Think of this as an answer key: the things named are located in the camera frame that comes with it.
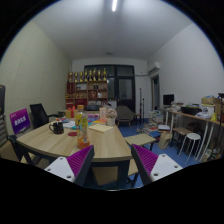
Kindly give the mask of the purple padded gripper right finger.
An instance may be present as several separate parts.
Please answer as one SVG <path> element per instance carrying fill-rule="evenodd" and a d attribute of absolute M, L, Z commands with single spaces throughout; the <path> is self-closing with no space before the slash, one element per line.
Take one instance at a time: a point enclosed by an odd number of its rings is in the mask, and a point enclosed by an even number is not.
<path fill-rule="evenodd" d="M 167 154 L 157 155 L 136 144 L 131 145 L 131 154 L 144 185 L 148 185 L 182 169 Z"/>

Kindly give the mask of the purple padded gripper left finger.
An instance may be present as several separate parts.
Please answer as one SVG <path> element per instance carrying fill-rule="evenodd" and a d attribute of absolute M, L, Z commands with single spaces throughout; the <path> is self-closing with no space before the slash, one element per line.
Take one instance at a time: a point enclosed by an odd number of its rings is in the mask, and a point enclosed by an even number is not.
<path fill-rule="evenodd" d="M 58 157 L 46 171 L 69 182 L 82 186 L 94 157 L 94 146 L 90 145 L 69 157 Z"/>

